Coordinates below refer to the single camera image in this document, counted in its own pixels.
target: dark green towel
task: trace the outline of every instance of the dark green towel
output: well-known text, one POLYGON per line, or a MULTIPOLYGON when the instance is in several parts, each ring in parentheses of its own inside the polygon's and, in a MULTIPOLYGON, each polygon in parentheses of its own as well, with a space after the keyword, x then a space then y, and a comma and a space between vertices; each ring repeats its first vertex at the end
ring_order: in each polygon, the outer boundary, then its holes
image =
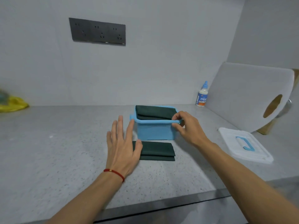
POLYGON ((141 120, 171 120, 175 113, 175 108, 136 105, 136 116, 141 120))
MULTIPOLYGON (((135 150, 136 141, 133 141, 133 150, 135 150)), ((175 161, 175 153, 171 143, 164 142, 142 142, 142 151, 140 160, 164 160, 175 161)))

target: left hand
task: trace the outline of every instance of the left hand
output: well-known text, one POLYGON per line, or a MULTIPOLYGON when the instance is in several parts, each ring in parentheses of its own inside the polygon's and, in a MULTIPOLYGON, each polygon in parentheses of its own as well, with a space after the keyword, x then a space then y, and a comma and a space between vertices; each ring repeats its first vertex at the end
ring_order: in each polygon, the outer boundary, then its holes
POLYGON ((107 132, 108 157, 106 168, 117 171, 125 178, 137 166, 142 150, 141 140, 137 140, 133 151, 133 126, 132 119, 127 127, 126 138, 123 138, 123 116, 114 120, 111 131, 107 132))

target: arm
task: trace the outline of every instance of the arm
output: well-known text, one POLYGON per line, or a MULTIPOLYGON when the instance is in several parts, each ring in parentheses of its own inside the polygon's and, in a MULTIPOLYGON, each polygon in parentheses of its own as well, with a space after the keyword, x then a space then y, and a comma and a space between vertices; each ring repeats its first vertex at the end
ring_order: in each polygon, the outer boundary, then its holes
POLYGON ((298 223, 299 210, 244 165, 226 154, 205 135, 198 120, 179 112, 173 124, 183 138, 195 146, 215 169, 249 223, 298 223))
MULTIPOLYGON (((123 138, 123 117, 112 124, 107 132, 108 157, 106 168, 127 177, 138 164, 142 143, 137 140, 133 152, 132 134, 134 120, 131 120, 123 138)), ((83 192, 58 211, 47 224, 85 224, 92 223, 96 215, 110 201, 122 185, 122 178, 112 172, 103 172, 83 192)))

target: gray speckled countertop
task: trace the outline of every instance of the gray speckled countertop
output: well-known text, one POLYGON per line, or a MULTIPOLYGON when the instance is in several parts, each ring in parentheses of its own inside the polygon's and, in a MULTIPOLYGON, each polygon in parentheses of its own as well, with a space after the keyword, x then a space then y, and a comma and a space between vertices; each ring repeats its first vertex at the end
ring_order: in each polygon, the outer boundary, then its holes
MULTIPOLYGON (((207 108, 174 107, 197 117, 208 138, 227 151, 217 129, 236 127, 207 108)), ((48 219, 91 184, 105 168, 106 132, 118 115, 127 126, 133 110, 133 105, 48 106, 0 114, 0 223, 48 219)), ((274 162, 238 159, 241 163, 265 181, 299 176, 298 148, 283 138, 254 135, 274 162)), ((194 148, 180 136, 172 144, 176 161, 140 161, 98 220, 229 195, 194 148)))

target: red string bracelet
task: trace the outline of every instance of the red string bracelet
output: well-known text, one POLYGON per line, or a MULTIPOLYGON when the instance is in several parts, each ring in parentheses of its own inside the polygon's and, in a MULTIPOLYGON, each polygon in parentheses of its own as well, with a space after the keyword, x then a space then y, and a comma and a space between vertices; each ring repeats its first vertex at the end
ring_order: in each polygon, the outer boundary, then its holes
POLYGON ((103 170, 103 172, 106 172, 106 171, 111 171, 111 172, 117 174, 118 176, 120 176, 123 179, 123 182, 125 181, 125 178, 120 173, 118 173, 117 171, 112 170, 112 169, 105 169, 105 170, 103 170))

